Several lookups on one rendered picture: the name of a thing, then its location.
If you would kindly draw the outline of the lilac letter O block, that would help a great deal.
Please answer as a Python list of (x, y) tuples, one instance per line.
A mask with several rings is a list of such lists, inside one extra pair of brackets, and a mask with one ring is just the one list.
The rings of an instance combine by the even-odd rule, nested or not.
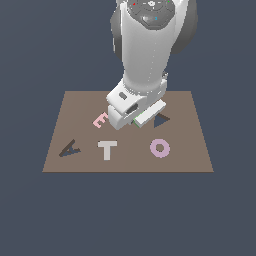
[(169, 155), (171, 148), (164, 139), (154, 139), (150, 144), (151, 153), (157, 158), (164, 158)]

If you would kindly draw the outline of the pink letter E block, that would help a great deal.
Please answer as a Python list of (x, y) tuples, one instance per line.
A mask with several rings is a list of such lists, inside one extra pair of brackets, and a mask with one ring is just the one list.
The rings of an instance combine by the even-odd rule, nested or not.
[(101, 125), (104, 124), (106, 122), (106, 120), (108, 119), (108, 115), (106, 112), (103, 112), (102, 114), (100, 114), (93, 122), (92, 124), (97, 127), (97, 128), (101, 128)]

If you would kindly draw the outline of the dark brown letter A block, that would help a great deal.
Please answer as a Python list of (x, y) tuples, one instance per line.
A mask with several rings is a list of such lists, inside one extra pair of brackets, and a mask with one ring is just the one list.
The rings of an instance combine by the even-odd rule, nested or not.
[(72, 140), (62, 149), (62, 151), (59, 153), (59, 156), (60, 156), (60, 157), (63, 157), (63, 156), (72, 155), (72, 154), (75, 154), (75, 153), (80, 152), (80, 149), (79, 149), (79, 148), (74, 148), (74, 147), (73, 147), (74, 143), (75, 143), (75, 140), (72, 139)]

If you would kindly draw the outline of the white letter T block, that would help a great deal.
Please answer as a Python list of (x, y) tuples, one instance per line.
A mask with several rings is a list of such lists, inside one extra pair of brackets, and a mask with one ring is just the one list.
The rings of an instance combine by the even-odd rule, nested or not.
[(103, 149), (103, 159), (109, 161), (111, 159), (111, 148), (116, 147), (116, 141), (99, 141), (98, 147)]

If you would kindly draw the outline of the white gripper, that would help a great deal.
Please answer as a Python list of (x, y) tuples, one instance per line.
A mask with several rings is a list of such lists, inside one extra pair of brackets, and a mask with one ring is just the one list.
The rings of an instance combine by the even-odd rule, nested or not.
[(144, 112), (148, 107), (162, 100), (164, 82), (155, 89), (145, 93), (128, 89), (123, 81), (107, 95), (108, 119), (110, 124), (119, 130), (126, 124), (131, 125), (133, 119)]

